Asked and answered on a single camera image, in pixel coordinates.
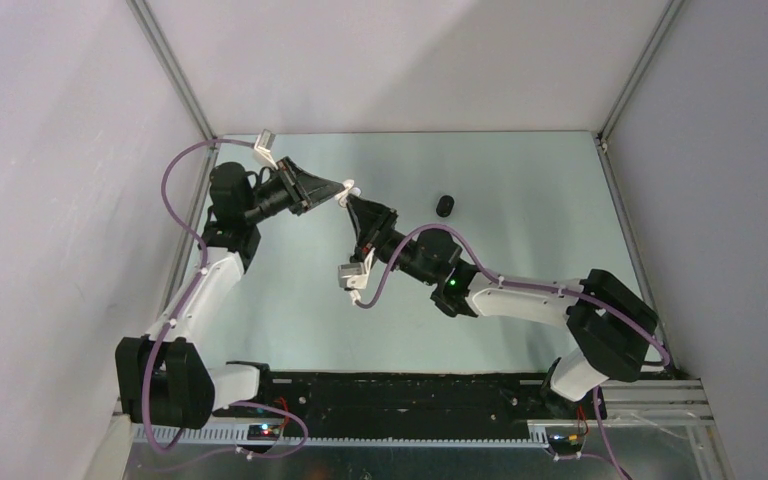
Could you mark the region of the white earbud charging case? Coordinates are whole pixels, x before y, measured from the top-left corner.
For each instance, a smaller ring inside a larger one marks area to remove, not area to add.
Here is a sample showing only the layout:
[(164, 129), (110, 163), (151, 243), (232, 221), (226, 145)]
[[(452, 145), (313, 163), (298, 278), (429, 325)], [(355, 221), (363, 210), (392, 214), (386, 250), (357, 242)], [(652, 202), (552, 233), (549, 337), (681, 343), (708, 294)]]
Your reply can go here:
[(346, 208), (350, 197), (360, 197), (361, 194), (362, 190), (356, 185), (356, 182), (353, 179), (346, 179), (342, 182), (342, 189), (334, 196), (334, 199), (341, 208)]

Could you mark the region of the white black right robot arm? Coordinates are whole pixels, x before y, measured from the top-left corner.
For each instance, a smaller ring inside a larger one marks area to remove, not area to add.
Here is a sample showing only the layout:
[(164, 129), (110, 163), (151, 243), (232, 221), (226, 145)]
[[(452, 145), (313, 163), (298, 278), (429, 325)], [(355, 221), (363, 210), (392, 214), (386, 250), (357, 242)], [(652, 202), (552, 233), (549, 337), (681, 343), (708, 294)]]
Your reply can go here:
[(464, 237), (443, 224), (408, 234), (395, 210), (351, 193), (339, 202), (356, 242), (339, 282), (354, 305), (370, 309), (393, 272), (431, 287), (430, 299), (449, 317), (510, 317), (567, 330), (573, 350), (550, 368), (541, 392), (545, 411), (566, 418), (606, 381), (637, 381), (657, 342), (656, 312), (612, 273), (593, 269), (583, 279), (539, 281), (486, 268)]

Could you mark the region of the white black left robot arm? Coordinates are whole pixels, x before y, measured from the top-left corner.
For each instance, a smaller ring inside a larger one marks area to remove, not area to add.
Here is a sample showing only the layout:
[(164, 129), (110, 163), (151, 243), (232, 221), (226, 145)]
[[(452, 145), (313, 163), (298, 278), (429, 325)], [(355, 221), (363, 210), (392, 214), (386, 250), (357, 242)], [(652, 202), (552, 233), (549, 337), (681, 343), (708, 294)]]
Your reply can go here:
[(200, 429), (215, 411), (236, 402), (257, 417), (274, 408), (276, 390), (260, 379), (263, 367), (209, 363), (205, 338), (253, 262), (259, 224), (283, 211), (302, 215), (346, 194), (353, 184), (308, 173), (288, 157), (264, 171), (266, 179), (238, 163), (211, 171), (210, 217), (197, 241), (197, 265), (149, 330), (117, 345), (119, 397), (132, 422)]

